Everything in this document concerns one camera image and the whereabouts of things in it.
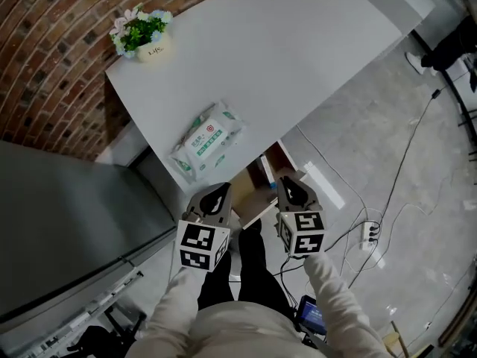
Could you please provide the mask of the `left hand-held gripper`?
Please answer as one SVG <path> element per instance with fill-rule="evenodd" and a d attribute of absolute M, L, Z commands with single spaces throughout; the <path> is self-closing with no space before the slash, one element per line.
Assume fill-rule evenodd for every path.
<path fill-rule="evenodd" d="M 177 224 L 176 251 L 183 268 L 213 271 L 230 241 L 232 190 L 217 183 L 195 193 Z"/>

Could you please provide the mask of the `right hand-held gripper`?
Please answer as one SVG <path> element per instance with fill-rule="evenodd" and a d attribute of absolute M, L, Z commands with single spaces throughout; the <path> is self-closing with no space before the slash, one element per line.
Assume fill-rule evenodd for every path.
<path fill-rule="evenodd" d="M 284 176 L 277 183 L 277 233 L 290 256 L 320 251 L 326 227 L 323 208 L 315 191 L 301 180 Z"/>

